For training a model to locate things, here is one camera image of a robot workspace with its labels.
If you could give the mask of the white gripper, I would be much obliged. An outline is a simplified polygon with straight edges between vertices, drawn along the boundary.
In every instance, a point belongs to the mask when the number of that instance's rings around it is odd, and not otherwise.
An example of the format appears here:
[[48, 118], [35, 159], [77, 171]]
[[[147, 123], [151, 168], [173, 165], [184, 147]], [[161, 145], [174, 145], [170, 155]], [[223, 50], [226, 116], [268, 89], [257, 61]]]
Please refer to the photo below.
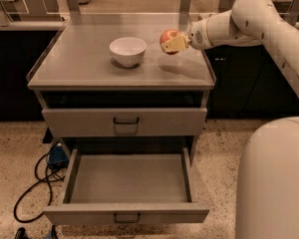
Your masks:
[[192, 22], [189, 28], [189, 38], [185, 35], [177, 35], [172, 39], [161, 44], [161, 48], [165, 53], [177, 53], [185, 51], [189, 44], [193, 49], [206, 50], [213, 47], [208, 37], [207, 19]]

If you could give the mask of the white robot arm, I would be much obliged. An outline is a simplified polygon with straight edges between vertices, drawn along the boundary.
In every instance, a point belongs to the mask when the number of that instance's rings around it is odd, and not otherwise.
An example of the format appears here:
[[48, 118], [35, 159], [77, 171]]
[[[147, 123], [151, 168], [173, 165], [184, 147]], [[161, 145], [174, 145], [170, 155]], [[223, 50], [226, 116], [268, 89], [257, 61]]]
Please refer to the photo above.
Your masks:
[[[167, 54], [261, 44], [299, 98], [299, 30], [271, 0], [235, 0], [184, 33], [163, 32], [159, 44]], [[235, 238], [299, 239], [299, 117], [269, 122], [248, 140], [238, 168]]]

